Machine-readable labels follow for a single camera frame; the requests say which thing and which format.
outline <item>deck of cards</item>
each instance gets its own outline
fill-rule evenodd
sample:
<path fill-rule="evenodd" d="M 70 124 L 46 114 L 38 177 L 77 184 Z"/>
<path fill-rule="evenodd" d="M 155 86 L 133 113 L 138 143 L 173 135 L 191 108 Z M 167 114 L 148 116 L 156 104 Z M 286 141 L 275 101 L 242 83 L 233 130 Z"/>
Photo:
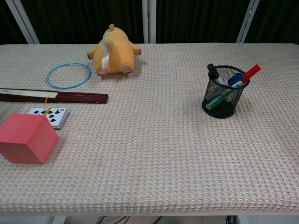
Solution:
<path fill-rule="evenodd" d="M 29 114 L 44 115 L 45 110 L 43 108 L 32 108 Z M 66 108 L 51 108 L 47 114 L 47 119 L 54 129 L 59 130 L 64 126 L 69 114 Z"/>

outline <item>pen holder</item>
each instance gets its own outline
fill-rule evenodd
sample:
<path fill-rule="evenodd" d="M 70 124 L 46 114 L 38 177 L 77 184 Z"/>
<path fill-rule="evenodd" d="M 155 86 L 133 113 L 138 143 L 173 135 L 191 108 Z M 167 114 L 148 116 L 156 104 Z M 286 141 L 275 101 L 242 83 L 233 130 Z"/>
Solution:
<path fill-rule="evenodd" d="M 219 73 L 219 77 L 221 77 L 224 82 L 237 72 L 245 73 L 241 69 L 229 65 L 218 65 L 215 66 L 215 68 Z M 235 107 L 238 104 L 243 89 L 249 85 L 249 82 L 250 80 L 239 87 L 226 86 L 212 79 L 209 74 L 205 98 L 201 104 L 203 110 L 214 118 L 231 117 L 235 112 Z"/>

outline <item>red marker cap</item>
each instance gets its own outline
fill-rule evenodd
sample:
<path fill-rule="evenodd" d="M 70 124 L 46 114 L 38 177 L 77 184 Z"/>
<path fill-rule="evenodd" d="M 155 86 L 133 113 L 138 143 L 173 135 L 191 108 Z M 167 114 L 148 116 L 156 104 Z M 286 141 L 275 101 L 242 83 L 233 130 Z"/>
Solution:
<path fill-rule="evenodd" d="M 243 75 L 243 79 L 242 82 L 245 83 L 247 82 L 251 77 L 253 77 L 259 70 L 260 70 L 260 66 L 258 66 L 257 64 L 255 66 L 253 66 L 248 72 L 246 72 Z"/>

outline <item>white knit tablecloth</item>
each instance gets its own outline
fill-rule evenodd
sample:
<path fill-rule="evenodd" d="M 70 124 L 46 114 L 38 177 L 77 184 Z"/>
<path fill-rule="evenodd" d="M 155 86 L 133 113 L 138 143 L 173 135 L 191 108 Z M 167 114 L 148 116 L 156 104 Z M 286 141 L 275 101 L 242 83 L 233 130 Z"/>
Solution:
<path fill-rule="evenodd" d="M 131 74 L 102 77 L 87 59 L 91 46 L 0 46 L 0 87 L 53 90 L 49 70 L 82 62 L 92 77 L 67 91 L 109 94 L 107 104 L 48 104 L 71 114 L 46 164 L 0 155 L 0 213 L 299 214 L 298 45 L 138 44 Z M 201 108 L 209 63 L 262 68 L 231 118 Z M 65 67 L 51 81 L 86 74 Z M 33 107 L 43 103 L 0 102 L 0 124 Z"/>

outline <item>blue ring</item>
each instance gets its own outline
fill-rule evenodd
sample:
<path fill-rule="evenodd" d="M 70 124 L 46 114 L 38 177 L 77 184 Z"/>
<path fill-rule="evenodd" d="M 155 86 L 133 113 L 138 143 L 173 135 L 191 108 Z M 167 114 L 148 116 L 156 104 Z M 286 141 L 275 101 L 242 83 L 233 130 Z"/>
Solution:
<path fill-rule="evenodd" d="M 82 66 L 84 66 L 88 69 L 88 76 L 86 77 L 86 79 L 83 82 L 81 82 L 79 84 L 76 84 L 76 85 L 72 85 L 72 86 L 66 86 L 66 87 L 56 86 L 56 85 L 53 85 L 52 83 L 50 83 L 49 78 L 50 78 L 50 75 L 52 74 L 53 71 L 55 71 L 56 69 L 59 69 L 61 67 L 64 67 L 64 66 L 69 66 L 69 65 L 74 65 L 74 64 L 82 65 Z M 92 71 L 90 70 L 90 68 L 86 64 L 78 63 L 78 62 L 67 63 L 67 64 L 59 65 L 59 66 L 53 68 L 51 71 L 49 71 L 48 74 L 47 74 L 47 77 L 46 77 L 46 82 L 49 86 L 51 86 L 53 88 L 61 89 L 61 90 L 67 90 L 67 89 L 75 88 L 75 87 L 78 87 L 78 86 L 82 85 L 83 83 L 85 83 L 90 78 L 91 74 L 92 74 Z"/>

